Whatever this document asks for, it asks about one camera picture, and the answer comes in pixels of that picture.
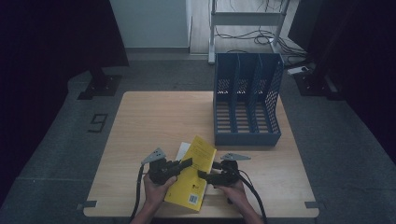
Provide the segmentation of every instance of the yellow book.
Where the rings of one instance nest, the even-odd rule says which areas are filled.
[[[195,136],[182,159],[184,161],[192,158],[192,166],[185,168],[177,176],[177,182],[166,192],[165,201],[199,211],[205,194],[206,181],[198,177],[198,170],[210,173],[216,151],[204,139]]]

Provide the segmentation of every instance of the human hand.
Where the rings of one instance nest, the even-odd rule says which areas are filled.
[[[160,207],[160,204],[163,202],[166,191],[168,191],[169,187],[177,181],[177,178],[175,176],[172,176],[166,181],[165,184],[157,185],[151,181],[151,179],[149,178],[149,174],[147,174],[143,177],[143,181],[145,183],[146,192],[145,205],[156,211]]]
[[[238,210],[241,210],[243,206],[248,204],[248,198],[245,193],[244,184],[241,180],[238,180],[236,183],[228,187],[221,185],[216,185],[214,187],[216,189],[221,189],[227,198],[230,199],[233,204],[235,204]]]
[[[233,202],[239,213],[242,215],[242,217],[244,217],[244,220],[247,224],[263,224],[260,216],[255,212],[251,204],[248,202],[244,184],[241,180],[238,180],[229,187],[221,185],[216,185],[214,187],[216,189],[221,189],[228,199]]]

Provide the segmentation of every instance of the wire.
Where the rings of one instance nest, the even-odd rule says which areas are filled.
[[[227,165],[221,165],[222,169],[228,170],[230,172],[233,172],[235,175],[238,176],[238,178],[240,180],[242,180],[242,182],[244,182],[244,184],[250,189],[250,191],[253,193],[253,195],[256,197],[257,199],[257,203],[259,204],[260,210],[262,211],[262,220],[264,221],[264,223],[267,223],[267,215],[265,215],[265,211],[264,211],[264,206],[262,205],[262,199],[260,198],[259,193],[254,189],[253,185],[251,185],[244,177],[242,177],[237,171],[235,171],[235,169],[233,169],[230,166]]]
[[[243,170],[238,170],[238,171],[244,173],[244,175],[245,175],[245,176],[247,177],[247,179],[248,179],[248,182],[251,184],[251,186],[253,186],[253,183],[251,182],[250,178],[248,177],[248,174],[247,174],[245,171],[243,171]]]
[[[210,9],[210,1],[207,1],[207,18],[208,18],[208,22],[209,22],[209,30],[210,30],[210,27],[212,27],[212,25],[210,24],[210,22],[211,22],[211,9]]]
[[[215,1],[215,10],[216,10],[217,9],[218,0],[213,0],[213,1]],[[256,9],[256,11],[258,11],[259,8],[263,4],[264,4],[264,0],[262,0],[262,3],[259,5],[259,7]],[[273,11],[276,11],[279,8],[279,11],[281,11],[283,4],[284,4],[284,0],[281,0],[279,6],[276,7],[275,6],[275,2],[274,2],[273,6],[270,7],[269,6],[270,5],[269,0],[266,0],[265,11],[267,11],[268,8],[271,8]],[[235,11],[235,9],[233,8],[231,0],[230,0],[230,6],[233,9],[233,11]],[[262,46],[271,44],[272,42],[271,42],[270,38],[274,39],[274,37],[275,37],[275,34],[273,32],[264,31],[264,30],[262,30],[261,26],[259,27],[258,30],[249,32],[249,33],[244,34],[244,35],[220,34],[217,26],[215,26],[215,31],[216,31],[216,36],[219,36],[220,38],[240,39],[240,40],[252,39],[255,44],[262,45]],[[293,65],[297,64],[297,63],[292,63],[290,61],[291,58],[301,58],[302,62],[307,62],[307,63],[310,62],[310,56],[303,49],[293,48],[293,47],[289,46],[286,43],[286,41],[288,41],[290,43],[293,43],[291,40],[288,40],[288,39],[282,38],[282,37],[279,37],[278,42],[277,42],[277,44],[281,48],[281,52],[280,53],[281,53],[282,57],[284,58],[284,61],[288,63],[285,66],[290,67],[290,66],[293,66]],[[236,52],[236,51],[248,53],[247,51],[240,50],[240,49],[231,49],[231,50],[229,50],[227,52]]]
[[[235,8],[233,8],[233,4],[231,3],[231,0],[230,0],[230,7],[233,9],[234,12],[236,12]]]
[[[248,51],[241,50],[241,49],[230,49],[226,53],[231,53],[231,52],[242,52],[242,53],[248,53]]]
[[[134,219],[134,216],[136,215],[137,207],[139,206],[140,203],[140,186],[142,184],[142,175],[143,175],[143,170],[145,168],[145,165],[142,164],[140,166],[139,174],[137,175],[137,181],[136,181],[136,201],[134,201],[134,211],[131,214],[131,218],[129,222],[131,222]]]

